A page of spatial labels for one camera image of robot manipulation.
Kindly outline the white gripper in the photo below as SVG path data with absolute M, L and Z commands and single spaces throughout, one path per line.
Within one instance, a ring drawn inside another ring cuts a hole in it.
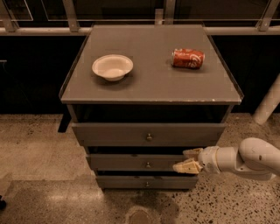
M 203 167 L 207 173 L 219 174 L 221 171 L 216 158 L 218 149 L 218 146 L 210 146 L 205 149 L 184 150 L 183 155 L 189 159 L 174 164 L 172 168 L 178 173 L 199 174 Z

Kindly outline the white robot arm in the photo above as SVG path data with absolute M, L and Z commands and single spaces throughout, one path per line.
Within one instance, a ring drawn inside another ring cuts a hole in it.
M 260 138 L 246 138 L 238 147 L 208 146 L 184 150 L 183 155 L 186 160 L 172 166 L 175 172 L 230 172 L 245 179 L 263 181 L 280 176 L 280 150 Z

